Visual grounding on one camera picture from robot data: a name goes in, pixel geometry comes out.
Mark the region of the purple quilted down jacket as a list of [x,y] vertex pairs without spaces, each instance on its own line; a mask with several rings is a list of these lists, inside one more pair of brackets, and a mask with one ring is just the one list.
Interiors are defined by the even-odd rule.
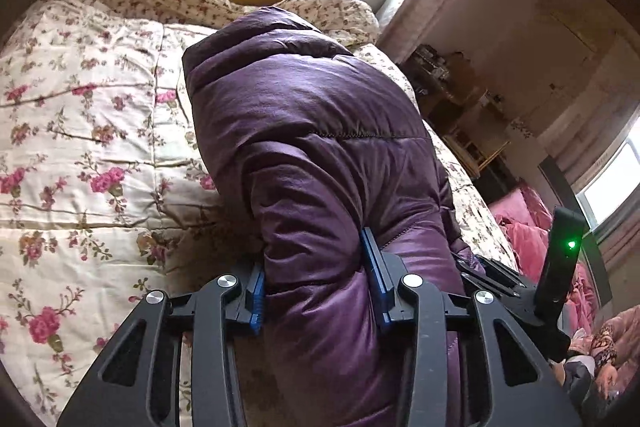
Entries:
[[263,8],[183,54],[198,149],[265,243],[267,357],[302,426],[390,426],[402,355],[378,337],[360,233],[447,293],[463,242],[448,174],[390,77]]

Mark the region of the black tracker with green light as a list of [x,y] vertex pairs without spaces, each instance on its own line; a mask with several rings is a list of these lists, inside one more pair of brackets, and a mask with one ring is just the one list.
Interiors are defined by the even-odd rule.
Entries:
[[534,296],[534,312],[544,324],[555,325],[572,289],[582,249],[586,221],[581,213],[556,207],[548,234],[547,254]]

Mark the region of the pink bedding pile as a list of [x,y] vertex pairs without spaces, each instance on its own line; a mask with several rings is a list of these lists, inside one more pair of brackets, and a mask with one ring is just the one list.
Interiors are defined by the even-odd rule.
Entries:
[[[518,184],[509,194],[490,204],[489,210],[514,251],[518,269],[537,283],[549,244],[550,210],[526,183]],[[577,262],[566,305],[570,333],[582,329],[591,334],[599,303],[587,265],[582,260]]]

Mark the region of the floral cream bed quilt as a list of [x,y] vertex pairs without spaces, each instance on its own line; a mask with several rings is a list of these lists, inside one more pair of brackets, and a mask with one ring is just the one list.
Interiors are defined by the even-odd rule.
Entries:
[[198,153],[184,50],[217,29],[38,0],[1,43],[1,362],[52,426],[148,291],[259,245]]

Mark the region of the cluttered wooden bedside shelf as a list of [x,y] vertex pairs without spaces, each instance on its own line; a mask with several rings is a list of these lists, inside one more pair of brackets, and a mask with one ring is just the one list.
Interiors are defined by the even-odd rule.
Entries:
[[518,180],[504,162],[509,121],[461,52],[446,55],[427,44],[400,64],[420,112],[454,153],[474,184],[486,191],[510,191]]

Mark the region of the floral pillow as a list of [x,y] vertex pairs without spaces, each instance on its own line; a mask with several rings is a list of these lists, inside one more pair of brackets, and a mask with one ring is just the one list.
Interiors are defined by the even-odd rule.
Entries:
[[[99,0],[116,14],[161,23],[191,24],[220,29],[257,10],[231,0]],[[325,35],[352,49],[375,43],[380,25],[361,0],[281,0],[277,8],[291,12]]]

